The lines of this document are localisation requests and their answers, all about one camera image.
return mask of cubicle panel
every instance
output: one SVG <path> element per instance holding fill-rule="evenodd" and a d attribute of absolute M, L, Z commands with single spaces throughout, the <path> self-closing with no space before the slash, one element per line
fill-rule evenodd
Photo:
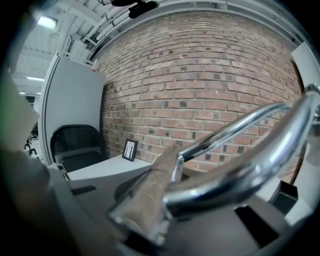
<path fill-rule="evenodd" d="M 50 140 L 55 130 L 65 125 L 90 125 L 100 130 L 100 108 L 105 76 L 88 65 L 60 57 L 52 69 L 47 93 L 43 95 L 42 132 L 47 152 L 46 164 L 52 164 Z"/>
<path fill-rule="evenodd" d="M 320 66 L 308 45 L 303 42 L 291 55 L 299 70 L 303 86 L 314 83 L 320 85 Z"/>

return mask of metal handle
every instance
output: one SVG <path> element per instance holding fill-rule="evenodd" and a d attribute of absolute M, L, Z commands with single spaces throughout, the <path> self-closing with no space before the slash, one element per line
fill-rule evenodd
<path fill-rule="evenodd" d="M 307 138 L 319 102 L 319 87 L 309 85 L 306 93 L 259 145 L 214 171 L 171 184 L 163 202 L 174 216 L 184 216 L 242 201 L 252 195 L 300 149 Z M 287 103 L 261 107 L 201 141 L 196 141 L 180 152 L 175 172 L 181 170 L 184 161 L 220 146 L 266 116 L 288 108 L 290 105 Z"/>

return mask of chair backrest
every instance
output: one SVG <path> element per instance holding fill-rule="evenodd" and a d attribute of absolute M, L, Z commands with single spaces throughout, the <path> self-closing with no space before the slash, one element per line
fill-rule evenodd
<path fill-rule="evenodd" d="M 68 173 L 103 160 L 100 134 L 90 125 L 59 127 L 51 137 L 50 149 L 53 161 Z"/>

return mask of brick wall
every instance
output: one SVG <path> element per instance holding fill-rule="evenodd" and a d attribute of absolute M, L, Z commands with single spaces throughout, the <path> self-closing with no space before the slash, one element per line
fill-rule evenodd
<path fill-rule="evenodd" d="M 187 145 L 258 106 L 295 101 L 301 89 L 292 50 L 253 21 L 214 12 L 164 16 L 130 30 L 97 57 L 106 75 L 103 136 L 110 156 L 130 138 L 139 141 L 136 156 L 151 162 L 177 141 Z M 204 171 L 229 161 L 282 116 L 185 165 Z"/>

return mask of ceiling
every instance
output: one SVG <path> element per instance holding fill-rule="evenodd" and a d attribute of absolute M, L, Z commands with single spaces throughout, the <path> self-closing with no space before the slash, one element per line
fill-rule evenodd
<path fill-rule="evenodd" d="M 56 52 L 70 52 L 73 49 L 74 39 L 77 35 L 78 41 L 85 42 L 89 54 L 85 58 L 94 56 L 102 46 L 111 43 L 118 36 L 127 30 L 137 26 L 140 23 L 155 17 L 193 10 L 210 10 L 217 12 L 226 12 L 237 14 L 259 22 L 274 30 L 288 42 L 298 46 L 303 41 L 309 41 L 308 34 L 304 31 L 299 22 L 283 7 L 274 0 L 156 0 L 159 7 L 149 11 L 135 19 L 128 18 L 128 7 L 120 8 L 112 18 L 105 22 L 97 31 L 99 34 L 111 25 L 112 33 L 92 44 L 90 40 L 85 39 L 88 33 L 107 14 L 111 16 L 114 8 L 111 4 L 103 6 L 98 0 L 47 0 L 47 8 L 44 10 L 35 10 L 34 20 L 40 16 L 48 16 L 56 19 L 54 30 L 36 25 L 33 23 L 29 33 L 25 33 L 21 43 L 16 43 L 12 52 L 19 55 L 14 61 L 16 68 L 11 71 L 11 76 L 18 90 L 24 92 L 27 96 L 39 96 L 41 92 L 42 81 L 28 80 L 27 77 L 44 79 L 49 68 L 50 62 Z"/>
<path fill-rule="evenodd" d="M 45 78 L 49 64 L 56 52 L 62 52 L 71 34 L 84 36 L 102 19 L 111 5 L 102 6 L 97 0 L 59 0 L 41 11 L 41 15 L 57 20 L 54 30 L 36 25 L 28 34 L 11 74 L 20 92 L 37 95 L 42 81 L 26 77 Z"/>

